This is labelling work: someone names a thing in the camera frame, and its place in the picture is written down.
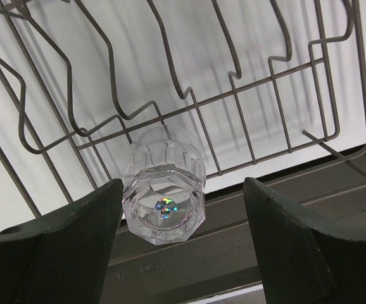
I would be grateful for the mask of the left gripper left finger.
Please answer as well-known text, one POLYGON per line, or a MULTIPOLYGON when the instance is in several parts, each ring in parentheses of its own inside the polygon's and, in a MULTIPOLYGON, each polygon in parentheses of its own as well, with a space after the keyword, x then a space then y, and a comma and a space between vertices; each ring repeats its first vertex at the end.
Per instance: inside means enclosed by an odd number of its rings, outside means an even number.
POLYGON ((113 179, 79 200, 0 232, 0 303, 99 303, 122 217, 113 179))

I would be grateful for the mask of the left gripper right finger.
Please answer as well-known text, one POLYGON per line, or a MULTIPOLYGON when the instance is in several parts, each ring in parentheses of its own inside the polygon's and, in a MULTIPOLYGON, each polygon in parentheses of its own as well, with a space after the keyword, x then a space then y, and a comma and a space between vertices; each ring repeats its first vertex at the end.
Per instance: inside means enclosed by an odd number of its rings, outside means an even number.
POLYGON ((366 303, 366 229, 251 177, 243 194, 267 303, 366 303))

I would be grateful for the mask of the small clear faceted glass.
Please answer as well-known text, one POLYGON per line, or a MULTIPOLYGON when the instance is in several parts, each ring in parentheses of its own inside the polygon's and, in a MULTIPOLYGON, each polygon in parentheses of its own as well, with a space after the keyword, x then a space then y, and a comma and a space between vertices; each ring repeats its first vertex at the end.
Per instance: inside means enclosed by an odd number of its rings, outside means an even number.
POLYGON ((189 239, 205 221, 203 150, 189 131, 160 125, 129 149, 122 208, 129 231, 153 245, 189 239))

